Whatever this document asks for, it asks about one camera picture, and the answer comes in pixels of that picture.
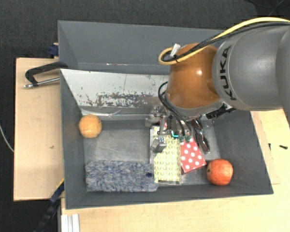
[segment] bolt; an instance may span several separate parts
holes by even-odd
[[[283,145],[280,145],[279,147],[283,148],[283,149],[288,149],[287,146],[283,146]]]

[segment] white object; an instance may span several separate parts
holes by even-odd
[[[180,45],[179,44],[174,44],[173,49],[170,53],[171,57],[174,57],[174,55],[178,52],[178,50],[180,49]]]
[[[79,215],[61,215],[61,232],[80,232]]]
[[[68,215],[61,215],[61,232],[69,232]]]
[[[73,214],[72,215],[72,224],[73,224],[73,232],[80,232],[79,229],[79,215]]]

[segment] cardboard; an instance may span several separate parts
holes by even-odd
[[[40,88],[42,87],[32,89],[30,93],[22,88],[24,84],[28,83],[24,78],[27,69],[52,61],[56,60],[19,58],[16,62],[15,201],[49,199],[63,177],[62,157],[58,158],[61,156],[62,149],[54,147],[52,157],[49,154],[42,154],[40,150],[40,145],[45,142],[46,144],[50,144],[50,142],[60,144],[60,138],[48,140],[48,138],[52,138],[56,128],[60,127],[59,116],[57,116],[60,110],[59,84],[49,86],[48,88],[52,89],[52,95],[42,95],[41,98],[44,102],[39,104],[31,102],[30,98],[41,95]],[[53,122],[47,125],[47,139],[38,137],[36,133],[32,132],[36,128],[45,129],[45,126],[42,127],[41,120],[36,119],[35,123],[31,124],[28,120],[28,118],[33,118],[37,111],[39,111],[40,118],[45,115],[52,116]],[[273,195],[74,210],[66,210],[65,200],[62,199],[61,213],[79,214],[81,232],[90,232],[92,228],[96,232],[146,232],[150,230],[178,232],[194,230],[194,224],[198,224],[199,231],[207,232],[217,230],[229,232],[290,231],[290,131],[288,123],[282,110],[252,112],[251,114],[272,184],[278,183],[277,172],[281,179],[280,185],[273,185]],[[27,124],[31,125],[30,130],[27,130]],[[272,151],[270,151],[268,143],[271,143]],[[289,148],[284,150],[279,145]],[[56,170],[49,171],[47,170],[49,167]]]
[[[56,59],[18,58],[15,79],[14,200],[49,199],[63,178],[59,82],[25,89],[28,69]],[[58,77],[58,71],[36,76]]]

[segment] yellow cable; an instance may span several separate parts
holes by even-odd
[[[233,26],[233,27],[225,30],[224,32],[222,32],[221,34],[219,34],[218,36],[216,36],[215,38],[213,38],[213,40],[214,39],[217,39],[217,38],[220,38],[222,36],[225,36],[226,34],[232,33],[232,32],[234,32],[234,31],[236,31],[236,30],[238,30],[238,29],[240,29],[242,27],[247,26],[247,25],[254,24],[254,23],[260,23],[260,22],[290,22],[290,21],[289,20],[285,20],[285,19],[281,19],[281,18],[276,18],[276,17],[260,17],[260,18],[255,18],[255,19],[251,19],[251,20],[248,20],[248,21],[244,21],[242,23],[239,23],[239,24],[237,24],[237,25],[235,25],[235,26]],[[163,57],[163,55],[165,53],[167,53],[167,52],[169,52],[169,51],[172,50],[172,47],[170,47],[170,48],[167,48],[167,49],[163,50],[160,53],[158,61],[159,61],[159,63],[161,65],[173,65],[173,64],[182,62],[182,61],[188,59],[189,57],[191,57],[191,56],[193,56],[193,55],[201,52],[206,47],[208,47],[208,46],[205,46],[205,47],[203,47],[201,49],[198,49],[198,50],[196,50],[196,51],[194,51],[194,52],[192,52],[192,53],[190,53],[190,54],[188,54],[188,55],[186,55],[186,56],[184,56],[182,58],[178,58],[177,60],[173,60],[173,61],[170,61],[170,62],[165,62],[165,61],[163,61],[161,59],[162,59],[162,57]]]

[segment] kuka logo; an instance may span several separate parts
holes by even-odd
[[[221,79],[221,82],[224,84],[224,85],[222,85],[224,88],[224,91],[230,97],[231,101],[236,101],[237,99],[233,96],[232,90],[229,87],[229,82],[228,82],[228,79],[226,76],[226,70],[224,69],[224,67],[227,63],[228,51],[231,48],[231,46],[232,45],[230,45],[229,47],[224,49],[224,51],[222,53],[223,59],[220,61],[220,79]]]

